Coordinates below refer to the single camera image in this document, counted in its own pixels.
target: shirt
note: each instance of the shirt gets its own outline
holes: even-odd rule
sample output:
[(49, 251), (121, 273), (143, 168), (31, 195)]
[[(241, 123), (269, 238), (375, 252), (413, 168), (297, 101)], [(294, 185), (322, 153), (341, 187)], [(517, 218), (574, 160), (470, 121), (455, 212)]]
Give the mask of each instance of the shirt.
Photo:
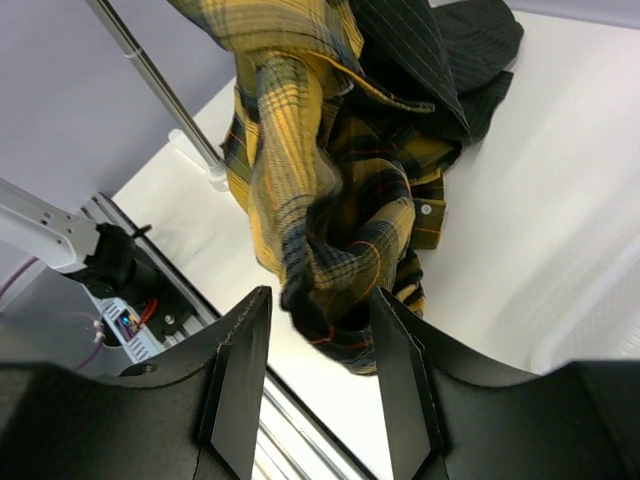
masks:
[[(281, 307), (324, 354), (375, 373), (370, 293), (387, 289), (417, 315), (425, 306), (413, 249), (438, 244), (443, 173), (461, 146), (411, 119), (441, 100), (401, 98), (368, 74), (345, 0), (169, 2), (235, 55), (229, 187)], [(366, 101), (345, 100), (352, 89)], [(367, 104), (405, 120), (363, 114)]]

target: metal pole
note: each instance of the metal pole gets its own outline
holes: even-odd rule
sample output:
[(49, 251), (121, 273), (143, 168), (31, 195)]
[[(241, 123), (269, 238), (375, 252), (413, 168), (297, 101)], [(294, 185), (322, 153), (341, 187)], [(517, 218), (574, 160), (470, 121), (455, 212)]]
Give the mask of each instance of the metal pole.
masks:
[(184, 134), (193, 143), (200, 155), (209, 165), (212, 175), (223, 171), (220, 155), (209, 143), (200, 127), (193, 120), (189, 112), (184, 108), (176, 94), (173, 92), (160, 71), (153, 64), (149, 56), (131, 34), (122, 19), (118, 16), (108, 0), (85, 0), (96, 16), (100, 19), (111, 36), (118, 42), (124, 52), (124, 56), (131, 60), (140, 76), (153, 90), (158, 99), (182, 127)]

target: white tabletop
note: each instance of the white tabletop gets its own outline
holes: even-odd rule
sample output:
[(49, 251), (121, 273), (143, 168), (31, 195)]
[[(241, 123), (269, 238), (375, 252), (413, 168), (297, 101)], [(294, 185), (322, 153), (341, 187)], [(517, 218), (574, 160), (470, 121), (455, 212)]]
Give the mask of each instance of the white tabletop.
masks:
[[(421, 255), (426, 320), (527, 368), (552, 326), (550, 306), (570, 302), (590, 259), (607, 258), (612, 239), (640, 225), (640, 32), (518, 18), (526, 34), (511, 90), (487, 139), (447, 176), (441, 245)], [(196, 116), (216, 144), (231, 97), (229, 85)], [(258, 284), (271, 285), (278, 304), (244, 212), (174, 145), (115, 201), (153, 224), (152, 240), (221, 312)], [(375, 377), (325, 359), (277, 307), (269, 363), (379, 478), (391, 478)]]

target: yellow and black plaid fabric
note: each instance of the yellow and black plaid fabric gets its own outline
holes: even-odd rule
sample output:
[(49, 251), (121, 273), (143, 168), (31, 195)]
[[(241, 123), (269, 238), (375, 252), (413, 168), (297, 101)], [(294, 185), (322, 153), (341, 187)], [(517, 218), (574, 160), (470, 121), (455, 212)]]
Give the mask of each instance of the yellow and black plaid fabric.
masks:
[(374, 373), (366, 300), (379, 286), (422, 314), (413, 248), (438, 244), (442, 175), (460, 146), (344, 104), (356, 86), (396, 110), (434, 109), (367, 78), (346, 0), (169, 2), (235, 54), (229, 185), (258, 261), (278, 275), (282, 307), (326, 355)]

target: purple cable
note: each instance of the purple cable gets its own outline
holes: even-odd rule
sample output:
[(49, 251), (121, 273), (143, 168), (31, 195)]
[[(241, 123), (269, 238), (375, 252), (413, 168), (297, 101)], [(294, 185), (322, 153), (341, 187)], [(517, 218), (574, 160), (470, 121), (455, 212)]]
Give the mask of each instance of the purple cable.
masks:
[(2, 288), (0, 288), (0, 301), (2, 301), (2, 297), (4, 297), (4, 295), (9, 291), (9, 289), (20, 279), (20, 277), (22, 275), (25, 274), (25, 272), (27, 270), (29, 270), (29, 268), (31, 268), (31, 266), (36, 263), (38, 261), (37, 258), (33, 257), (32, 259), (30, 259), (28, 262), (26, 262), (24, 265), (22, 265), (17, 271), (16, 273), (14, 273), (13, 275), (11, 275), (11, 277), (9, 277), (9, 280), (7, 280), (7, 283), (5, 283)]
[(80, 370), (82, 370), (84, 367), (86, 367), (87, 365), (89, 365), (89, 363), (91, 362), (91, 360), (93, 360), (94, 358), (96, 358), (96, 355), (98, 355), (98, 352), (100, 352), (100, 349), (102, 348), (102, 342), (99, 342), (96, 345), (96, 348), (93, 349), (93, 352), (91, 352), (91, 354), (85, 358), (82, 362), (80, 362), (78, 364), (78, 366), (76, 368), (73, 369), (74, 372), (79, 372)]

